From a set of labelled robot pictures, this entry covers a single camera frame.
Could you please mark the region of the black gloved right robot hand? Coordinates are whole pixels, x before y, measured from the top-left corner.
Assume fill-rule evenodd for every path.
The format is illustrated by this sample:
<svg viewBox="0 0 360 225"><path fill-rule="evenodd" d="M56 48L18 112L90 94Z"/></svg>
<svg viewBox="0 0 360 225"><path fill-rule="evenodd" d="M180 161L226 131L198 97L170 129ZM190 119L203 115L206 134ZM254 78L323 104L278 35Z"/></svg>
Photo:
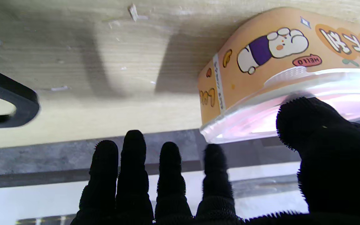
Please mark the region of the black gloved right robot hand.
<svg viewBox="0 0 360 225"><path fill-rule="evenodd" d="M317 98L282 104L277 135L301 158L299 189L308 213L280 211L250 219L236 215L221 146L208 144L196 215L186 199L181 155L173 142L160 152L156 207L149 198L146 143L139 130L124 137L121 154L111 140L95 146L90 180L72 225L360 225L360 124Z"/></svg>

